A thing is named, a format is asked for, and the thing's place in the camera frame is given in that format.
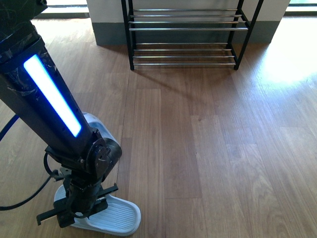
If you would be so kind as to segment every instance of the black metal frame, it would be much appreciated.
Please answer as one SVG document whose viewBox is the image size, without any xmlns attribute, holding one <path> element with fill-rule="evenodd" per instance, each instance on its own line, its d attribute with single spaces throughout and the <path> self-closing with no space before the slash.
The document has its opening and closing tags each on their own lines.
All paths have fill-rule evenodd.
<svg viewBox="0 0 317 238">
<path fill-rule="evenodd" d="M 244 0 L 239 0 L 238 2 L 238 6 L 235 10 L 235 14 L 234 15 L 225 15 L 225 16 L 230 16 L 230 17 L 234 17 L 233 21 L 230 22 L 220 22 L 220 23 L 232 23 L 232 26 L 229 28 L 176 28 L 176 27 L 171 27 L 171 28 L 138 28 L 135 25 L 136 24 L 140 24 L 140 23 L 146 23 L 146 22 L 135 22 L 135 17 L 138 17 L 138 15 L 135 15 L 134 12 L 136 11 L 133 8 L 133 0 L 128 0 L 128 10 L 127 10 L 127 4 L 126 4 L 126 0 L 121 0 L 121 5 L 122 5 L 122 12 L 123 12 L 123 19 L 124 19 L 124 27 L 125 27 L 125 34 L 126 34 L 126 41 L 127 41 L 127 48 L 128 48 L 128 55 L 129 55 L 129 61 L 130 61 L 130 69 L 134 70 L 135 65 L 173 65 L 173 66 L 180 66 L 180 65 L 234 65 L 234 69 L 237 70 L 240 66 L 241 60 L 243 58 L 243 55 L 245 53 L 246 47 L 248 45 L 250 36 L 252 34 L 254 25 L 256 23 L 256 20 L 258 18 L 260 9 L 262 7 L 264 0 L 259 0 L 256 10 L 254 12 L 253 18 L 251 20 L 251 22 L 247 19 L 247 17 L 245 16 L 242 7 L 243 7 L 243 3 Z M 138 9 L 138 11 L 157 11 L 158 9 Z M 168 11 L 168 12 L 173 12 L 173 11 L 206 11 L 206 12 L 211 12 L 211 11 L 224 11 L 225 9 L 160 9 L 160 11 Z M 178 15 L 169 15 L 170 17 L 179 17 Z M 245 27 L 240 28 L 237 27 L 238 24 L 244 23 Z M 228 57 L 228 56 L 224 56 L 223 58 L 233 58 L 234 62 L 218 62 L 218 63 L 134 63 L 133 59 L 134 58 L 151 58 L 149 56 L 146 57 L 135 57 L 135 52 L 138 51 L 137 49 L 137 41 L 136 41 L 136 31 L 186 31 L 186 30 L 194 30 L 194 31 L 230 31 L 229 33 L 229 37 L 226 44 L 226 50 L 230 50 L 232 56 Z M 236 54 L 233 46 L 232 46 L 232 41 L 234 38 L 234 33 L 235 31 L 240 31 L 240 30 L 246 30 L 247 31 L 247 35 L 245 37 L 241 52 L 239 55 Z M 174 56 L 167 56 L 165 58 L 176 58 Z"/>
</svg>

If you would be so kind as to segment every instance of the gray baseboard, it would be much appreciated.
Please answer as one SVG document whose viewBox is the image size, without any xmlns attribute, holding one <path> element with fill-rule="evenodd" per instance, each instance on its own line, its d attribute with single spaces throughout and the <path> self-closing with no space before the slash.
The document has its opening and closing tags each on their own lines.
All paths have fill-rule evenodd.
<svg viewBox="0 0 317 238">
<path fill-rule="evenodd" d="M 92 23 L 97 45 L 122 45 L 126 44 L 123 23 Z M 256 22 L 250 43 L 270 43 L 277 30 L 279 21 L 258 21 Z M 137 32 L 137 43 L 168 42 L 168 43 L 197 43 L 197 42 L 226 42 L 229 32 L 224 31 L 156 31 Z M 246 32 L 236 32 L 235 43 L 242 43 Z"/>
</svg>

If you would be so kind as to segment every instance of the metal rack shelf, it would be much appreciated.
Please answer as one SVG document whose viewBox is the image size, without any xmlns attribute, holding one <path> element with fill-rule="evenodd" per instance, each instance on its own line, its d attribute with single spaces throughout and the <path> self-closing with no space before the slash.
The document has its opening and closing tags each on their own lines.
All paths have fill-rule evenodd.
<svg viewBox="0 0 317 238">
<path fill-rule="evenodd" d="M 264 0 L 258 0 L 251 22 L 242 10 L 244 0 L 239 0 L 235 9 L 134 9 L 133 1 L 127 1 L 128 11 L 126 0 L 121 0 L 121 5 L 131 70 L 134 70 L 136 65 L 233 65 L 237 70 Z M 214 27 L 215 24 L 219 24 L 221 27 Z M 227 31 L 229 36 L 226 42 L 221 43 L 137 42 L 138 32 L 163 31 Z M 247 32 L 239 55 L 232 46 L 236 31 Z"/>
</svg>

